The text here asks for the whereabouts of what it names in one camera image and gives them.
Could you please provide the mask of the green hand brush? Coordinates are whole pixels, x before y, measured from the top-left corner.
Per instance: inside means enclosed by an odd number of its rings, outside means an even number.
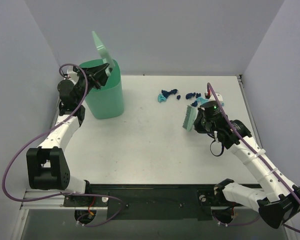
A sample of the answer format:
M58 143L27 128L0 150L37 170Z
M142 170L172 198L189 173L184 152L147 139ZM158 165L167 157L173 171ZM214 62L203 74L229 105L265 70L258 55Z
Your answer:
M194 128L194 122L196 118L197 118L197 109L191 105L187 105L182 127L187 132L191 132L192 129Z

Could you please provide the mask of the green plastic dustpan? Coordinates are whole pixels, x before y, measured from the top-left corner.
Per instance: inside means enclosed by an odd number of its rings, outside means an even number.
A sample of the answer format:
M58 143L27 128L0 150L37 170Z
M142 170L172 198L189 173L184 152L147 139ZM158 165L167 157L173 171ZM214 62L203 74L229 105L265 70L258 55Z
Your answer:
M103 44L101 39L96 34L96 32L92 31L91 34L93 37L93 41L94 41L96 50L99 53L103 63L104 64L108 63L108 67L106 68L105 73L109 77L111 75L111 71L113 70L113 68L116 67L116 64L115 64L114 60L112 59L110 53L108 52L107 48L105 47L105 45Z

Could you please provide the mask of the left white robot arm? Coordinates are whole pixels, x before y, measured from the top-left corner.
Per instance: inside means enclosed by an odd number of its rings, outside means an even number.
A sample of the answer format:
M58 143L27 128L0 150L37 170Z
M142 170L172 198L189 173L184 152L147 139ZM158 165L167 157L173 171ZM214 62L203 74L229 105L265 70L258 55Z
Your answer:
M101 89L108 81L112 68L109 63L81 68L71 64L57 85L60 103L52 131L36 148L26 152L29 186L37 190L59 190L74 193L82 206L89 205L93 193L89 182L71 176L64 151L73 134L82 126L86 109L82 105L87 94Z

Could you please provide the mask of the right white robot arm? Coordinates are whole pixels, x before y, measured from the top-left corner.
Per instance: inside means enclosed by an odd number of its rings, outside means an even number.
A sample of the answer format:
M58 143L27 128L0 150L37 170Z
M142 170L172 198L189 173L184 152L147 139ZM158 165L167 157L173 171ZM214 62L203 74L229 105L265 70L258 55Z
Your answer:
M213 136L235 155L262 188L257 191L225 179L215 186L213 198L216 203L235 202L251 208L274 229L300 212L300 186L278 170L240 120L229 120L222 113L217 101L202 104L193 125L196 132Z

